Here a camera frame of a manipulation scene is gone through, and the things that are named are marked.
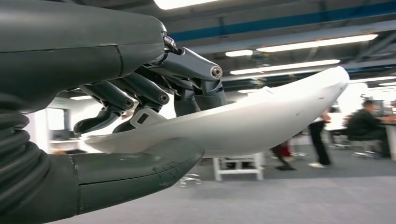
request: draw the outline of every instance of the window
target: window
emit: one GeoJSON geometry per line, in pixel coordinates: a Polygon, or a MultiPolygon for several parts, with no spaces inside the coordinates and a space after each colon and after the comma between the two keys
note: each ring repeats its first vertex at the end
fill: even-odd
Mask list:
{"type": "Polygon", "coordinates": [[[50,130],[69,130],[68,110],[48,108],[47,118],[50,130]]]}

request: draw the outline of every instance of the red object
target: red object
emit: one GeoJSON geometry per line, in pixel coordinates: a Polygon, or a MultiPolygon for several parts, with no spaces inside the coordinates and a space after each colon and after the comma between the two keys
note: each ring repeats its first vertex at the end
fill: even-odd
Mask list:
{"type": "Polygon", "coordinates": [[[291,156],[290,146],[289,146],[289,142],[288,141],[285,142],[284,146],[281,148],[280,151],[281,151],[282,156],[286,156],[286,157],[291,156]]]}

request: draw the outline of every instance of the ceiling light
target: ceiling light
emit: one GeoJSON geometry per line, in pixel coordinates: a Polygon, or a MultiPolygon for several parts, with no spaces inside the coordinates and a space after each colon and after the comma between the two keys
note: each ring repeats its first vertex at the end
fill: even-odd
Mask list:
{"type": "Polygon", "coordinates": [[[219,0],[154,0],[157,6],[163,10],[199,5],[213,1],[219,0]]]}
{"type": "Polygon", "coordinates": [[[395,79],[396,76],[384,76],[384,77],[375,77],[375,78],[364,78],[364,79],[355,79],[349,81],[349,83],[365,83],[365,82],[373,82],[373,81],[382,81],[382,80],[389,80],[395,79]]]}
{"type": "Polygon", "coordinates": [[[226,52],[226,56],[228,57],[249,56],[252,54],[253,54],[252,50],[237,50],[237,51],[226,52]]]}
{"type": "Polygon", "coordinates": [[[240,93],[252,93],[252,92],[257,92],[258,90],[239,90],[238,92],[240,93]]]}
{"type": "Polygon", "coordinates": [[[284,64],[284,65],[276,65],[269,67],[262,67],[257,69],[243,69],[243,70],[235,70],[230,73],[233,75],[242,75],[242,74],[251,74],[251,73],[260,73],[265,71],[277,71],[277,70],[285,70],[285,69],[296,69],[296,68],[306,68],[327,64],[338,64],[340,60],[324,60],[324,61],[315,61],[315,62],[304,62],[304,63],[296,63],[296,64],[284,64]]]}
{"type": "Polygon", "coordinates": [[[384,85],[384,86],[396,85],[396,82],[393,82],[393,83],[381,83],[381,84],[378,84],[378,85],[384,85]]]}
{"type": "Polygon", "coordinates": [[[344,44],[344,43],[370,41],[370,40],[375,39],[377,36],[378,36],[377,34],[350,36],[350,37],[342,37],[342,38],[329,39],[329,40],[311,41],[311,42],[304,42],[304,43],[293,43],[293,44],[286,44],[286,45],[273,46],[273,47],[264,47],[264,48],[258,48],[257,50],[262,51],[262,52],[278,52],[278,51],[285,51],[285,50],[315,48],[315,47],[331,46],[331,45],[344,44]]]}
{"type": "Polygon", "coordinates": [[[81,97],[70,97],[73,100],[83,100],[83,99],[92,99],[91,96],[81,96],[81,97]]]}
{"type": "Polygon", "coordinates": [[[384,86],[384,87],[374,87],[374,88],[369,88],[368,90],[373,91],[373,90],[392,90],[392,89],[396,89],[396,85],[384,86]]]}

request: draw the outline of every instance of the gray carpet floor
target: gray carpet floor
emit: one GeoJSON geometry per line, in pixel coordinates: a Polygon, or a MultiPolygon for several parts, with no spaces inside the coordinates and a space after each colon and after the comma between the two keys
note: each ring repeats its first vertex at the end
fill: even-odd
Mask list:
{"type": "MultiPolygon", "coordinates": [[[[304,147],[311,157],[311,147],[304,147]]],[[[331,151],[334,166],[277,171],[269,160],[265,180],[230,175],[213,181],[212,166],[192,172],[202,185],[174,186],[156,194],[53,224],[394,224],[396,162],[352,158],[331,151]]]]}

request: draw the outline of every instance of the white plastic object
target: white plastic object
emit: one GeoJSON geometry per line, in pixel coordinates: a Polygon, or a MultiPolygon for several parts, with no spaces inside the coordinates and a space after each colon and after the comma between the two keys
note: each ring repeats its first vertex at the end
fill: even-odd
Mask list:
{"type": "Polygon", "coordinates": [[[164,140],[186,137],[204,147],[205,158],[255,154],[306,128],[337,100],[348,82],[345,69],[331,68],[241,102],[122,133],[88,136],[85,143],[102,152],[136,153],[164,140]]]}

